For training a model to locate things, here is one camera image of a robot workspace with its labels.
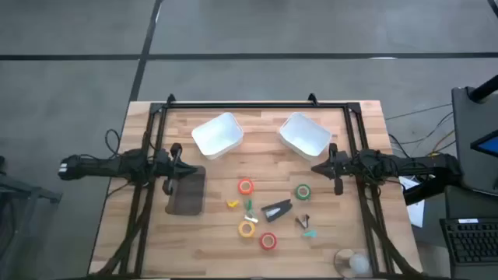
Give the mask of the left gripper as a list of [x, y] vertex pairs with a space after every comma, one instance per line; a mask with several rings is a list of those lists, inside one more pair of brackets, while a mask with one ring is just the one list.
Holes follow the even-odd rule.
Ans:
[[179, 160], [182, 153], [182, 146], [175, 142], [170, 151], [161, 149], [155, 156], [155, 177], [166, 177], [162, 189], [166, 195], [173, 193], [173, 177], [176, 173], [176, 167], [179, 169], [177, 179], [181, 180], [187, 176], [195, 174], [198, 171], [197, 166], [192, 166]]

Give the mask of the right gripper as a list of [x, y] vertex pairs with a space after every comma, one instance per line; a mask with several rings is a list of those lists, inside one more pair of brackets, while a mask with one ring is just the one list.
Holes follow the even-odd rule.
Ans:
[[339, 151], [335, 143], [329, 145], [329, 159], [311, 167], [312, 171], [334, 181], [335, 195], [343, 194], [342, 176], [351, 174], [351, 159], [346, 151]]

